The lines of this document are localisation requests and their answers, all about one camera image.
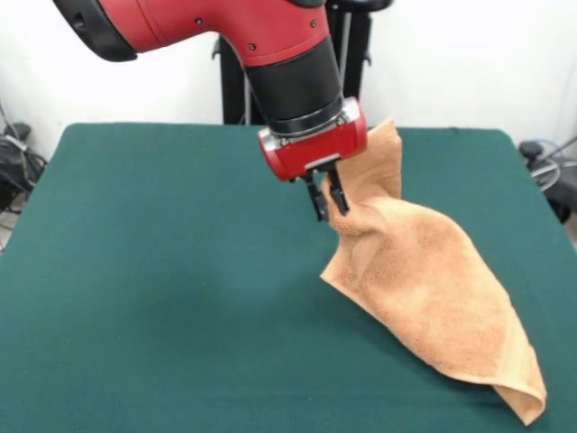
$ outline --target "towel fold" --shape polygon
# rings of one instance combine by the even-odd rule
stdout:
[[[388,121],[338,164],[351,211],[330,204],[339,245],[321,278],[416,356],[456,380],[494,387],[528,426],[545,410],[536,353],[507,292],[448,216],[401,200],[402,143]],[[328,196],[326,180],[322,184]]]

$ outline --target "green table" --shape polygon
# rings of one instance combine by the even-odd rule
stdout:
[[[577,425],[577,258],[496,131],[402,130],[404,193],[472,236]],[[318,278],[336,246],[244,127],[74,125],[0,260],[0,432],[515,432]]]

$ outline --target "orange towel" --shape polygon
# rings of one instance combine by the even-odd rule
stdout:
[[[536,353],[469,236],[400,199],[401,155],[385,122],[365,152],[339,163],[351,211],[343,217],[330,205],[339,245],[321,277],[440,373],[493,386],[528,426],[545,410]],[[329,197],[326,181],[322,189]]]

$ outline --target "black cable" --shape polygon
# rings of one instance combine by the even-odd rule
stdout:
[[[557,153],[561,153],[562,151],[564,151],[569,146],[571,146],[572,144],[575,144],[575,143],[577,143],[577,135],[574,136],[567,143],[565,143],[563,146],[559,146],[557,149],[550,151],[547,155],[542,156],[541,158],[539,158],[539,160],[540,161],[547,161],[549,158],[555,156]]]
[[[10,176],[8,173],[4,173],[0,171],[0,178],[3,178],[3,181],[10,183],[13,187],[15,187],[16,189],[19,189],[26,197],[29,196],[30,191],[26,188],[24,188],[22,185],[20,185],[16,180],[14,180],[14,178],[12,176]]]

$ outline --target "white wall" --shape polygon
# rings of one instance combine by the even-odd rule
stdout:
[[[47,156],[74,122],[220,123],[214,40],[112,64],[51,1],[0,0],[0,97]],[[577,133],[574,0],[397,0],[375,15],[371,55],[362,91],[371,123],[499,128],[516,142]]]

